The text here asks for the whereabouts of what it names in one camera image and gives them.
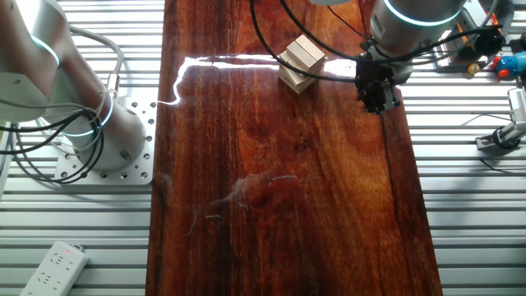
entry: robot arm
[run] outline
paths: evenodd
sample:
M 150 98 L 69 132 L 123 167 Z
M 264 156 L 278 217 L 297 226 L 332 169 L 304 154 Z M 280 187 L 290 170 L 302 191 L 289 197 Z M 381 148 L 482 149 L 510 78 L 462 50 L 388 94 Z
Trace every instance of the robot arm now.
M 348 2 L 310 1 L 328 6 Z M 453 26 L 458 16 L 466 16 L 465 3 L 466 0 L 376 0 L 371 14 L 371 40 L 362 46 L 368 47 L 362 59 L 381 61 L 403 57 L 435 43 Z M 482 23 L 487 24 L 491 15 L 492 12 Z M 490 54 L 500 49 L 493 49 Z M 405 83 L 411 76 L 411 62 L 411 58 L 384 64 L 357 61 L 358 99 L 363 101 L 368 112 L 382 113 L 399 105 L 393 87 Z
M 145 145 L 139 117 L 114 101 L 115 86 L 103 84 L 78 52 L 64 11 L 56 0 L 0 0 L 0 120 L 27 122 L 42 117 L 57 123 L 78 108 L 33 109 L 77 104 L 99 110 L 104 149 L 95 168 L 111 171 L 130 164 Z M 110 77 L 115 85 L 118 79 Z M 88 118 L 63 130 L 76 149 L 93 141 Z M 79 156 L 89 162 L 89 154 Z

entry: wooden block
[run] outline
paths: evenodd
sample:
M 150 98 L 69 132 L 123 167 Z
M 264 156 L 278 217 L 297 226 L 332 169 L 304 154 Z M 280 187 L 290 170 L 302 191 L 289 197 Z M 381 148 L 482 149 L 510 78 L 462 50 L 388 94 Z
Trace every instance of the wooden block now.
M 325 58 L 325 54 L 310 41 L 305 35 L 301 35 L 296 39 L 298 43 L 305 51 L 307 51 L 315 60 L 320 61 Z
M 280 68 L 279 71 L 278 71 L 278 77 L 279 77 L 279 78 L 281 79 L 281 81 L 283 81 L 288 87 L 290 87 L 292 90 L 294 90 L 298 95 L 301 94 L 301 91 L 299 91 L 299 89 L 298 89 L 298 88 L 297 88 L 292 82 L 290 82 L 290 81 L 287 79 L 287 77 L 286 77 L 286 75 L 285 75 L 285 73 L 284 73 L 284 71 L 283 71 L 282 68 Z
M 296 41 L 292 42 L 289 46 L 287 46 L 287 52 L 290 53 L 290 55 L 292 55 L 293 57 L 297 58 L 300 63 L 305 65 L 305 67 L 308 68 L 308 72 L 318 62 Z
M 305 65 L 303 65 L 302 63 L 300 63 L 300 61 L 295 58 L 293 55 L 291 55 L 290 53 L 288 53 L 287 51 L 284 51 L 283 53 L 281 53 L 280 57 L 285 61 L 285 62 L 288 62 L 290 64 L 290 66 L 293 66 L 293 67 L 296 67 L 302 71 L 305 71 L 305 72 L 309 72 L 309 68 Z
M 319 62 L 317 62 L 314 67 L 312 67 L 312 69 L 309 71 L 309 73 L 311 74 L 318 74 L 321 72 L 321 70 L 323 70 L 323 65 L 324 65 L 324 62 L 325 62 L 325 59 L 321 59 Z
M 291 89 L 293 89 L 297 94 L 301 94 L 308 86 L 316 81 L 316 79 L 308 77 L 303 82 L 295 85 L 287 78 L 287 71 L 291 71 L 286 67 L 280 67 L 278 71 L 278 77 L 287 84 Z
M 300 83 L 305 81 L 305 77 L 300 76 L 300 74 L 297 74 L 296 72 L 286 68 L 286 67 L 280 67 L 282 71 L 284 72 L 284 75 L 287 77 L 287 79 L 293 83 L 295 86 L 299 85 Z

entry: wood grain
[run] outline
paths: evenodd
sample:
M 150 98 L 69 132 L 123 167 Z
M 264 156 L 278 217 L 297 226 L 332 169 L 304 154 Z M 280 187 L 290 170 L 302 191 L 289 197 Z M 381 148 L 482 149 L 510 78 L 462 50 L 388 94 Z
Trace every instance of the wood grain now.
M 361 52 L 326 7 L 288 3 Z M 363 30 L 356 1 L 334 9 Z M 277 53 L 300 35 L 278 1 L 256 10 Z M 364 113 L 337 82 L 296 95 L 247 0 L 166 0 L 164 15 L 146 294 L 441 295 L 404 107 Z

